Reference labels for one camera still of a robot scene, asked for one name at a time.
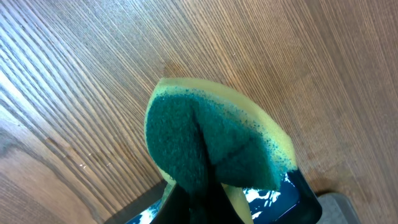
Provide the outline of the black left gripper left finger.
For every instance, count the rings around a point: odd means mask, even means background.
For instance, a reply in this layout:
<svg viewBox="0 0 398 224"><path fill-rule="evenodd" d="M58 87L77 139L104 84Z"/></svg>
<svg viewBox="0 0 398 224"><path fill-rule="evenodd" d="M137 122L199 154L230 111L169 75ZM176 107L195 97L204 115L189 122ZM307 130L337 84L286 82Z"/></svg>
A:
<svg viewBox="0 0 398 224"><path fill-rule="evenodd" d="M159 210L152 224L189 224L190 197L186 191L176 184L169 197Z"/></svg>

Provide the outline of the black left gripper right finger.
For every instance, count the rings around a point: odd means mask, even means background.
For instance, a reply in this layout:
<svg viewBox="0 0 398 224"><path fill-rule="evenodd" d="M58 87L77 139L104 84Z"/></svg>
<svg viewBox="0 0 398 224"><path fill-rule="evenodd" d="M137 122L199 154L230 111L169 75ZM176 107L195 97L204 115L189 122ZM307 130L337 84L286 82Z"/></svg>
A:
<svg viewBox="0 0 398 224"><path fill-rule="evenodd" d="M201 205L207 224L243 224L220 183L208 187Z"/></svg>

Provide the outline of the green and yellow sponge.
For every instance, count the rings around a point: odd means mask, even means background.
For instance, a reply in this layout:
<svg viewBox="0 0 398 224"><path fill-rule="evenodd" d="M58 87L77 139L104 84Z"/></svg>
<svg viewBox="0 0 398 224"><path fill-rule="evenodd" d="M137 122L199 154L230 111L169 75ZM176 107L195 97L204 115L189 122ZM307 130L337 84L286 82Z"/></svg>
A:
<svg viewBox="0 0 398 224"><path fill-rule="evenodd" d="M284 130L236 90L196 78L163 78L144 121L150 156L188 195L188 221L210 223L210 188L278 190L297 169Z"/></svg>

